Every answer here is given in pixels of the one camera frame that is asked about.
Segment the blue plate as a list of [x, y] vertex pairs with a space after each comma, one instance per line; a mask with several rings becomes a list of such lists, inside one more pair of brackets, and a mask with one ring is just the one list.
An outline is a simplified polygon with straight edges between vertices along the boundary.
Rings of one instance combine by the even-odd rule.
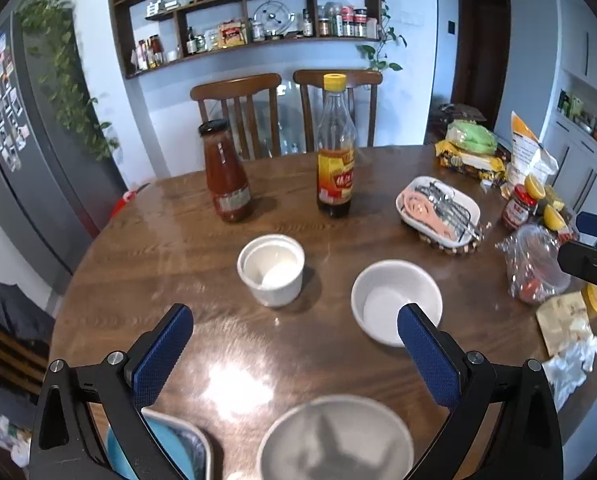
[[195, 479], [192, 458], [171, 426], [149, 415], [108, 427], [106, 452], [113, 471], [125, 479]]

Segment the large white bowl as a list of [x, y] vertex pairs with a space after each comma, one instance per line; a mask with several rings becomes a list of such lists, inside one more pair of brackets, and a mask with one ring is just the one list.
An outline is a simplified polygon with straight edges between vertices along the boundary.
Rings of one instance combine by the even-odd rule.
[[399, 415], [351, 394], [287, 411], [257, 452], [263, 479], [404, 479], [414, 462], [413, 437]]

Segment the small white shallow bowl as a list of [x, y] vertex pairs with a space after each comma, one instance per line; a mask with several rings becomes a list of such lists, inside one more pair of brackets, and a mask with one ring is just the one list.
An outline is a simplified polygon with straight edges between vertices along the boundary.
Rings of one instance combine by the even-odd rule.
[[443, 316], [442, 294], [420, 266], [405, 260], [382, 260], [361, 271], [353, 284], [351, 308], [359, 327], [379, 344], [403, 348], [397, 315], [406, 304], [417, 304], [435, 327]]

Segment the white ramekin cup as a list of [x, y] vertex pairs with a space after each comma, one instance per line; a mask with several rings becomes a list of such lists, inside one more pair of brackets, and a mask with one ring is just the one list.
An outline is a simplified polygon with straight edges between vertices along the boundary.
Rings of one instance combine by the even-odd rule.
[[281, 234], [254, 238], [236, 260], [236, 272], [255, 300], [273, 309], [291, 304], [300, 295], [304, 266], [302, 245]]

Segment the beige paper packet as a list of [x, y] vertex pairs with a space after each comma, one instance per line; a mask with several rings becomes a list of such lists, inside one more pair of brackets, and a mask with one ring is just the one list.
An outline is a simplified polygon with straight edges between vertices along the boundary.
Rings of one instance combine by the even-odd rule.
[[571, 344], [593, 336], [581, 292], [554, 296], [536, 311], [548, 355], [552, 358]]

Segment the crumpled white tissue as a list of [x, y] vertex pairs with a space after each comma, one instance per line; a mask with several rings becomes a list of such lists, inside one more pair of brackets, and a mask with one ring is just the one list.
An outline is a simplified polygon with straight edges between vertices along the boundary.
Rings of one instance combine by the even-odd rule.
[[543, 369], [556, 410], [560, 412], [571, 394], [594, 370], [597, 336], [588, 321], [575, 318], [564, 326], [560, 335], [553, 337], [548, 352], [550, 359], [543, 363]]

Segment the wooden chair with jacket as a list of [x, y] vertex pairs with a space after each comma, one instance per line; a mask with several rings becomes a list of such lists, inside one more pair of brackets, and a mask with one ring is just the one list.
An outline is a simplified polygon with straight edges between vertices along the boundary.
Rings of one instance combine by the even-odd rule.
[[36, 404], [48, 363], [48, 344], [18, 340], [0, 326], [0, 386]]

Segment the yellow black snack bag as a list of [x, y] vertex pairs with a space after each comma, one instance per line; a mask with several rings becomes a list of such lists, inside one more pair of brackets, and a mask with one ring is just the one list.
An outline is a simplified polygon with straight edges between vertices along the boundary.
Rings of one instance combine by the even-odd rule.
[[435, 156], [442, 167], [471, 178], [487, 180], [493, 185], [501, 185], [506, 180], [506, 166], [496, 156], [475, 155], [459, 150], [451, 142], [442, 140], [434, 145]]

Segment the wooden bead trivet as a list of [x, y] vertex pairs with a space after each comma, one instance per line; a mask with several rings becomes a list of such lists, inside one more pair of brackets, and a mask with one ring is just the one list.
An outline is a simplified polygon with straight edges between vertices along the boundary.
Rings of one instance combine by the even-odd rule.
[[463, 246], [450, 248], [443, 246], [435, 240], [432, 240], [431, 237], [425, 236], [425, 234], [420, 234], [419, 238], [421, 242], [428, 244], [433, 249], [438, 250], [439, 252], [443, 252], [443, 254], [450, 256], [462, 257], [466, 255], [471, 255], [474, 254], [474, 252], [476, 252], [480, 246], [480, 243], [477, 240], [471, 240], [471, 242], [464, 244]]

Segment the grey jacket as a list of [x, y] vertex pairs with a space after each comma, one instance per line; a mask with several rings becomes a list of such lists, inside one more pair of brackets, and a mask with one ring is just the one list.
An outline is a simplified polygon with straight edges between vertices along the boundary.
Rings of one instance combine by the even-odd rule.
[[16, 339], [50, 344], [54, 318], [29, 299], [18, 285], [0, 283], [0, 325]]

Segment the green snack bag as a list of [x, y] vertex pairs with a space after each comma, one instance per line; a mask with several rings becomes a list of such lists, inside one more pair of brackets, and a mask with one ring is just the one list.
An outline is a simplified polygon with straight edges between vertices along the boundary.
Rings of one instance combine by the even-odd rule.
[[454, 120], [447, 127], [445, 139], [459, 150], [475, 155], [492, 156], [497, 150], [495, 136], [476, 122]]

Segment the white oval dish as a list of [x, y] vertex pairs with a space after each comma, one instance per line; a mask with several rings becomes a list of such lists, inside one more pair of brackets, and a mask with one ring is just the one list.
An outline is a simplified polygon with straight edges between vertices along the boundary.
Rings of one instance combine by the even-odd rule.
[[396, 196], [395, 207], [408, 226], [443, 248], [459, 249], [483, 240], [480, 207], [439, 179], [414, 178]]

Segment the dark vinegar bottle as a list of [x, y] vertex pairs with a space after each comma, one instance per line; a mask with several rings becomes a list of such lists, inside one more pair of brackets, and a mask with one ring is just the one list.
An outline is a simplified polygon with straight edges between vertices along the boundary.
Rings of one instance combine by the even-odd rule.
[[354, 186], [356, 127], [346, 105], [346, 76], [323, 75], [323, 114], [317, 128], [317, 204], [331, 218], [349, 214]]

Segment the trailing ivy plant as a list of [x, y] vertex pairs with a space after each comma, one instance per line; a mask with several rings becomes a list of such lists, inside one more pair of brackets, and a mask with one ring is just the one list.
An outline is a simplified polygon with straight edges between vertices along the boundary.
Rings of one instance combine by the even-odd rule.
[[370, 2], [376, 3], [377, 39], [373, 46], [361, 44], [357, 47], [357, 51], [361, 58], [368, 62], [370, 70], [380, 73], [400, 73], [403, 66], [389, 58], [387, 47], [393, 44], [393, 46], [407, 48], [407, 40], [402, 34], [396, 32], [392, 25], [391, 9], [387, 0], [370, 0]]

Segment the left wooden chair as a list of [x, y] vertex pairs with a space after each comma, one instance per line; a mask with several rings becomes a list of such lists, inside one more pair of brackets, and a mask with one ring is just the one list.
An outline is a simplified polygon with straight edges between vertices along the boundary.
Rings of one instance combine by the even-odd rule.
[[268, 94], [269, 129], [271, 157], [281, 156], [278, 87], [281, 77], [275, 73], [265, 73], [217, 82], [199, 84], [190, 90], [190, 98], [199, 106], [202, 122], [208, 122], [210, 115], [206, 101], [220, 104], [222, 116], [236, 121], [234, 128], [238, 135], [241, 156], [244, 159], [264, 158], [262, 140], [258, 134], [254, 96], [260, 92]]

